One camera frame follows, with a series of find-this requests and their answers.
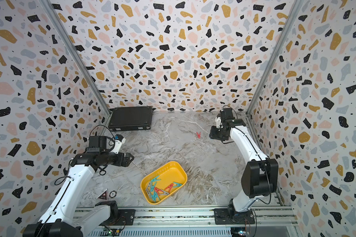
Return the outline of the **yellow plastic storage box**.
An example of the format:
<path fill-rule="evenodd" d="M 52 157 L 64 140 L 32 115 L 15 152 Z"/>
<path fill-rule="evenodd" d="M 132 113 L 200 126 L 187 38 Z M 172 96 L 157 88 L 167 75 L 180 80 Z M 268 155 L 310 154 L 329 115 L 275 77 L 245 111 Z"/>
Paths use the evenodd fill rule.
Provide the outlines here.
<path fill-rule="evenodd" d="M 151 183 L 151 180 L 156 176 L 159 176 L 160 181 Z M 170 185 L 173 182 L 181 183 L 182 186 L 171 188 Z M 140 188 L 149 204 L 158 205 L 172 194 L 176 193 L 186 183 L 187 174 L 182 166 L 178 162 L 171 161 L 145 176 L 140 183 Z M 164 190 L 164 193 L 158 195 L 154 192 L 154 187 Z"/>

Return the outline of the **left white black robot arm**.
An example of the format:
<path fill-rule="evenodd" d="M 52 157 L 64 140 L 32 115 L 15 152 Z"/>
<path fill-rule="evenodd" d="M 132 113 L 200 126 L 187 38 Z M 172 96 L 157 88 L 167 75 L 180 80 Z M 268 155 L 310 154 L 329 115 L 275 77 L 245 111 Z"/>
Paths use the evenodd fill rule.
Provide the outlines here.
<path fill-rule="evenodd" d="M 74 220 L 79 199 L 95 172 L 108 166 L 128 167 L 134 160 L 130 153 L 88 152 L 71 161 L 66 179 L 50 207 L 35 224 L 28 225 L 25 237 L 86 237 L 98 226 L 120 224 L 126 219 L 115 201 L 101 201 L 78 220 Z"/>

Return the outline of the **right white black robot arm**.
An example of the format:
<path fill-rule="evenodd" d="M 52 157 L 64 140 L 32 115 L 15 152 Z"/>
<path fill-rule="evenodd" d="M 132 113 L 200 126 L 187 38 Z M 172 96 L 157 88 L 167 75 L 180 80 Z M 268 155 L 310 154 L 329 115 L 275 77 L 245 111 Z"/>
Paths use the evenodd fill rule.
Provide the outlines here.
<path fill-rule="evenodd" d="M 241 177 L 242 189 L 227 207 L 229 220 L 239 223 L 253 215 L 251 207 L 256 201 L 262 201 L 262 197 L 271 197 L 276 192 L 278 162 L 259 148 L 242 119 L 217 116 L 215 121 L 209 137 L 224 144 L 232 139 L 246 162 Z"/>

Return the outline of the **teal clothespin in box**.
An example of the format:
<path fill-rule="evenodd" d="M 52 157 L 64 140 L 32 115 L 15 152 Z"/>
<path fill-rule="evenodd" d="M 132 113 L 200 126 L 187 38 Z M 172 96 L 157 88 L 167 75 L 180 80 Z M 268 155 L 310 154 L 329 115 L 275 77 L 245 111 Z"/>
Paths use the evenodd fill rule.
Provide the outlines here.
<path fill-rule="evenodd" d="M 160 181 L 159 176 L 156 176 L 151 180 L 151 183 L 158 182 L 158 181 Z"/>
<path fill-rule="evenodd" d="M 178 187 L 181 187 L 182 184 L 181 183 L 177 183 L 177 182 L 173 182 L 170 186 L 171 186 L 171 188 L 178 188 Z"/>

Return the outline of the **red clothespin in box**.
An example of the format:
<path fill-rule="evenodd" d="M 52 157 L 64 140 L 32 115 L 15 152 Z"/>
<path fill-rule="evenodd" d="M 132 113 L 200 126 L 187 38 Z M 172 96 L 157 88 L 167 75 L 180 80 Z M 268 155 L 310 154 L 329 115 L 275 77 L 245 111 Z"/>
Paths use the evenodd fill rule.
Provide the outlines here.
<path fill-rule="evenodd" d="M 164 193 L 164 190 L 154 187 L 154 192 L 156 192 L 158 195 L 162 195 Z"/>

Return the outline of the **round black sticker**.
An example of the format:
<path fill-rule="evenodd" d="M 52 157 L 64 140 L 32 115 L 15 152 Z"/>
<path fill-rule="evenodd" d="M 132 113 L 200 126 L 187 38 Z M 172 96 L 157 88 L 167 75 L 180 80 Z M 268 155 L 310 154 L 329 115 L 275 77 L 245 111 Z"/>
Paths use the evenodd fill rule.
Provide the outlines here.
<path fill-rule="evenodd" d="M 109 197 L 110 198 L 115 198 L 117 196 L 117 192 L 116 191 L 111 191 L 110 193 L 109 193 Z"/>

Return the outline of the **triangular warning sticker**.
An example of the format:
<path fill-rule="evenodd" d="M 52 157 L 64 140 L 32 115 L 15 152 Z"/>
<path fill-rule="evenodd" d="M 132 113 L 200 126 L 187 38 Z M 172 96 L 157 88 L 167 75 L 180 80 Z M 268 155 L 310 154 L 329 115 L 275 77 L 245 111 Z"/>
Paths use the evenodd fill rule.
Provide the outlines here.
<path fill-rule="evenodd" d="M 103 191 L 98 197 L 97 199 L 100 200 L 108 200 L 108 189 L 106 189 L 105 191 Z"/>

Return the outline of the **black flat case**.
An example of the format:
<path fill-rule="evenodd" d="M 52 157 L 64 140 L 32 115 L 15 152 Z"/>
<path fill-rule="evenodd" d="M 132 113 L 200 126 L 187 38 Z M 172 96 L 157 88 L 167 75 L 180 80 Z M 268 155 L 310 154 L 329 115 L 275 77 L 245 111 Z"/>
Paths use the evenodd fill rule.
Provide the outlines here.
<path fill-rule="evenodd" d="M 153 108 L 151 106 L 118 107 L 111 109 L 108 128 L 113 131 L 150 130 Z"/>

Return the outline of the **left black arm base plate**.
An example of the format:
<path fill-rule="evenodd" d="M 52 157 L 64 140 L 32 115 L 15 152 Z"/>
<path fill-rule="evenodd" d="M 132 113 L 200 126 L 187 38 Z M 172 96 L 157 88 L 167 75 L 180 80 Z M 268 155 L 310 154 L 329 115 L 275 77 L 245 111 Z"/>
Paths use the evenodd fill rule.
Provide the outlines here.
<path fill-rule="evenodd" d="M 135 209 L 111 210 L 110 217 L 101 223 L 102 226 L 132 226 Z"/>

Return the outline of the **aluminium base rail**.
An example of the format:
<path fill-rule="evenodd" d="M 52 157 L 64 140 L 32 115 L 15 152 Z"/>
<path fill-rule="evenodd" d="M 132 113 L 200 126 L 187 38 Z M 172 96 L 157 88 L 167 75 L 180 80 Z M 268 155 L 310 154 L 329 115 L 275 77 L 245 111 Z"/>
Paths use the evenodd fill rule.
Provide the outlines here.
<path fill-rule="evenodd" d="M 293 211 L 285 206 L 254 206 L 255 224 L 216 225 L 215 208 L 224 206 L 139 206 L 132 226 L 99 226 L 90 237 L 300 237 Z"/>

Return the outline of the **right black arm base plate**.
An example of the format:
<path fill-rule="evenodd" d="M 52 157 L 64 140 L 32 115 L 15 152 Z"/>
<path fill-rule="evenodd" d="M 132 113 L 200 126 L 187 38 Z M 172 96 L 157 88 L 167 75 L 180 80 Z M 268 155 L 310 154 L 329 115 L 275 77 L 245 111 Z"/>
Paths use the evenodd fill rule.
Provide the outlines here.
<path fill-rule="evenodd" d="M 215 208 L 214 218 L 216 225 L 243 225 L 255 224 L 255 215 L 251 210 L 236 212 L 232 207 Z"/>

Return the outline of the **right aluminium corner post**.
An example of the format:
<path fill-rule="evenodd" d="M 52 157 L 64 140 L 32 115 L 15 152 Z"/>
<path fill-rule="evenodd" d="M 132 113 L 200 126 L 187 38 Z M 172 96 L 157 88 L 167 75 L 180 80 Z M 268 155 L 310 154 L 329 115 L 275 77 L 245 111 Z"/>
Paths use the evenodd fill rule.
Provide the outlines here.
<path fill-rule="evenodd" d="M 253 95 L 253 98 L 251 100 L 251 103 L 246 111 L 246 115 L 247 116 L 250 116 L 253 112 L 253 107 L 257 104 L 257 101 L 259 99 L 259 95 L 260 93 L 262 92 L 263 90 L 263 87 L 264 85 L 266 84 L 268 78 L 269 78 L 269 75 L 273 69 L 273 66 L 275 64 L 275 61 L 276 59 L 278 58 L 279 54 L 280 54 L 280 51 L 282 50 L 283 46 L 284 46 L 284 43 L 286 41 L 286 37 L 288 36 L 294 22 L 295 22 L 295 19 L 302 7 L 302 4 L 303 4 L 303 0 L 295 0 L 294 1 L 294 4 L 289 12 L 289 15 L 288 15 L 288 19 L 283 27 L 283 30 L 282 30 L 282 33 L 281 35 L 279 36 L 278 38 L 278 41 L 276 43 L 276 46 L 268 60 L 268 63 L 267 63 L 267 66 L 264 70 L 264 73 L 262 74 L 262 78 L 256 88 L 256 91 L 255 91 L 255 94 Z"/>

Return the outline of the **aluminium corner post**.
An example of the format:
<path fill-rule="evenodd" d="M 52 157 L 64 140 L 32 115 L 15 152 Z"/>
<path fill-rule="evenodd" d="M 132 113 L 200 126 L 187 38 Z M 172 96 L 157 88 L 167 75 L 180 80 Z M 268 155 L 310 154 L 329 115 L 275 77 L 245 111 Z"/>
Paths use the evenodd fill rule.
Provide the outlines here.
<path fill-rule="evenodd" d="M 78 69 L 82 72 L 84 78 L 86 79 L 88 85 L 90 86 L 94 96 L 98 100 L 98 104 L 101 107 L 101 109 L 104 111 L 106 116 L 111 115 L 111 111 L 108 109 L 104 98 L 102 97 L 101 93 L 99 92 L 99 89 L 97 88 L 97 85 L 95 84 L 94 80 L 91 77 L 91 74 L 89 73 L 87 67 L 85 66 L 84 62 L 82 61 L 82 58 L 79 56 L 78 51 L 75 48 L 75 45 L 72 43 L 72 41 L 69 38 L 69 35 L 67 34 L 63 24 L 61 23 L 58 15 L 54 11 L 54 8 L 51 4 L 50 1 L 44 1 L 40 0 L 39 1 L 43 10 L 45 11 L 46 15 L 48 18 L 51 20 L 54 28 L 58 32 L 58 34 L 61 37 L 61 40 L 66 46 L 66 49 L 69 51 L 71 57 L 73 58 L 74 62 L 76 63 Z"/>
<path fill-rule="evenodd" d="M 286 41 L 286 37 L 288 36 L 294 22 L 295 22 L 295 19 L 302 7 L 302 4 L 303 4 L 303 0 L 295 0 L 294 1 L 294 4 L 289 12 L 289 15 L 288 15 L 288 19 L 283 27 L 283 30 L 282 30 L 282 33 L 281 35 L 279 36 L 278 38 L 278 41 L 276 43 L 276 46 L 268 60 L 268 63 L 267 63 L 267 66 L 264 70 L 264 73 L 262 74 L 262 78 L 256 88 L 256 91 L 255 91 L 255 94 L 253 95 L 253 98 L 251 100 L 251 103 L 246 111 L 246 115 L 247 116 L 250 116 L 253 112 L 253 107 L 257 104 L 257 101 L 259 99 L 259 95 L 260 93 L 262 92 L 263 90 L 263 87 L 264 85 L 266 84 L 268 78 L 269 78 L 269 75 L 273 69 L 273 66 L 275 64 L 275 61 L 276 59 L 278 58 L 279 54 L 280 54 L 280 51 L 282 50 L 283 46 L 284 46 L 284 43 Z"/>

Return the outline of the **left aluminium corner post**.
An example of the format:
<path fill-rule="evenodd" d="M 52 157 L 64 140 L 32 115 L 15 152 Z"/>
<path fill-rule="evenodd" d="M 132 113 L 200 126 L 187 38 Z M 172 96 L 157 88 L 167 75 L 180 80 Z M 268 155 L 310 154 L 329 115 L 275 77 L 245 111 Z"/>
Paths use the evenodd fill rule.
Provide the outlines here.
<path fill-rule="evenodd" d="M 50 1 L 44 1 L 40 0 L 39 1 L 43 10 L 45 11 L 46 15 L 48 18 L 51 20 L 54 28 L 58 32 L 58 34 L 61 37 L 61 40 L 66 46 L 66 49 L 69 51 L 71 57 L 73 58 L 74 62 L 76 63 L 78 69 L 82 72 L 84 78 L 86 79 L 88 85 L 90 86 L 94 96 L 98 100 L 98 104 L 101 107 L 101 109 L 104 111 L 106 116 L 111 115 L 111 111 L 108 109 L 104 98 L 102 97 L 101 93 L 99 92 L 99 89 L 97 88 L 97 85 L 95 84 L 94 80 L 91 77 L 91 74 L 89 73 L 87 67 L 85 66 L 84 62 L 82 61 L 82 58 L 79 56 L 78 51 L 75 48 L 75 45 L 72 43 L 72 41 L 69 38 L 69 35 L 67 34 L 63 24 L 61 23 L 58 15 L 54 11 L 54 8 L 51 4 Z"/>

